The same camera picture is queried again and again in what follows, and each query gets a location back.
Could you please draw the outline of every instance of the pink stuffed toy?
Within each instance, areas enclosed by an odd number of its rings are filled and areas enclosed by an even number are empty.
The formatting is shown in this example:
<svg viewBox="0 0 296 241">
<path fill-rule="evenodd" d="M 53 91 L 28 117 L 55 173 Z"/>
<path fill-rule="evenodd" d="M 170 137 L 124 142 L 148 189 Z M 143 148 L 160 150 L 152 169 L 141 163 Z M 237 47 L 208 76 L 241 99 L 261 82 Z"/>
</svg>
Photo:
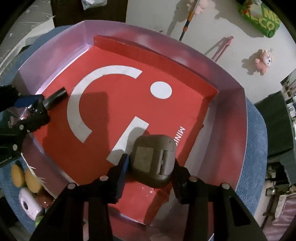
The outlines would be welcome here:
<svg viewBox="0 0 296 241">
<path fill-rule="evenodd" d="M 203 12 L 203 10 L 207 7 L 207 1 L 208 0 L 200 0 L 200 2 L 198 3 L 198 6 L 196 7 L 194 14 L 200 14 Z M 194 0 L 187 0 L 187 4 L 186 6 L 188 7 L 188 11 L 191 10 L 191 6 L 194 3 Z"/>
<path fill-rule="evenodd" d="M 270 67 L 273 58 L 269 55 L 266 50 L 262 50 L 260 59 L 255 59 L 256 67 L 261 75 L 264 75 L 267 69 Z"/>
</svg>

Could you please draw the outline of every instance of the clutter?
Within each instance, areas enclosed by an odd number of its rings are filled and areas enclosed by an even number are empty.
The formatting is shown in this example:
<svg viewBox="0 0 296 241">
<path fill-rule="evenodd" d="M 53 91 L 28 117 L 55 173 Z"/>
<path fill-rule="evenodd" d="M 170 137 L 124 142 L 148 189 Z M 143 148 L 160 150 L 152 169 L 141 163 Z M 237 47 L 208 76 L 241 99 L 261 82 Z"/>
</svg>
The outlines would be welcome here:
<svg viewBox="0 0 296 241">
<path fill-rule="evenodd" d="M 39 183 L 38 179 L 33 176 L 30 169 L 25 171 L 25 180 L 29 190 L 33 193 L 37 193 L 41 190 L 42 185 Z"/>
<path fill-rule="evenodd" d="M 232 43 L 234 37 L 230 36 L 227 38 L 227 42 L 223 45 L 222 48 L 218 49 L 218 51 L 215 53 L 215 55 L 211 58 L 213 61 L 217 62 L 220 57 L 222 56 L 222 54 L 225 52 L 225 50 L 229 47 L 229 45 Z"/>
<path fill-rule="evenodd" d="M 107 4 L 107 0 L 81 0 L 81 2 L 84 10 L 92 7 L 105 6 Z"/>
<path fill-rule="evenodd" d="M 24 170 L 21 167 L 19 167 L 16 164 L 13 164 L 11 166 L 10 174 L 11 174 L 12 182 L 17 188 L 20 188 L 20 187 L 24 186 L 24 184 L 25 184 L 25 173 L 24 173 Z"/>
<path fill-rule="evenodd" d="M 280 27 L 280 19 L 264 3 L 247 0 L 239 8 L 239 13 L 266 37 L 271 38 Z"/>
<path fill-rule="evenodd" d="M 28 188 L 22 188 L 19 193 L 19 202 L 30 219 L 36 220 L 37 216 L 43 213 L 42 207 L 38 204 Z"/>
<path fill-rule="evenodd" d="M 260 59 L 255 59 L 256 67 L 261 75 L 264 75 L 267 69 L 270 67 L 273 61 L 273 57 L 266 50 L 262 50 L 260 54 Z"/>
</svg>

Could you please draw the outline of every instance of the white tissue paper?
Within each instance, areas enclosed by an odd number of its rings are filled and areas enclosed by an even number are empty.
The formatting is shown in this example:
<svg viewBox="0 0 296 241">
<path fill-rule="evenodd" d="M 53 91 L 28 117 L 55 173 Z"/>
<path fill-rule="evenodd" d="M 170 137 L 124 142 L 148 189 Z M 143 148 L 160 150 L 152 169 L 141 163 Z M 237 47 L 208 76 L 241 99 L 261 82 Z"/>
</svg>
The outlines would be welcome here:
<svg viewBox="0 0 296 241">
<path fill-rule="evenodd" d="M 105 6 L 107 0 L 81 0 L 83 9 L 86 10 L 91 7 Z"/>
</svg>

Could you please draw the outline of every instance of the black cylinder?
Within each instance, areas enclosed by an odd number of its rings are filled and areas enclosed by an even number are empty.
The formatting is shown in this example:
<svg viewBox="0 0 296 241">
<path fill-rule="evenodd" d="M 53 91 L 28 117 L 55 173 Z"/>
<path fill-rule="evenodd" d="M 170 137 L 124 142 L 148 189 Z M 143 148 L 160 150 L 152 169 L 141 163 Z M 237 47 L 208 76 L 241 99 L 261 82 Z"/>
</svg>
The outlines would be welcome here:
<svg viewBox="0 0 296 241">
<path fill-rule="evenodd" d="M 43 101 L 43 105 L 47 110 L 55 107 L 59 104 L 63 99 L 67 98 L 68 94 L 65 87 L 59 89 L 57 92 L 53 93 L 50 97 L 46 98 Z"/>
</svg>

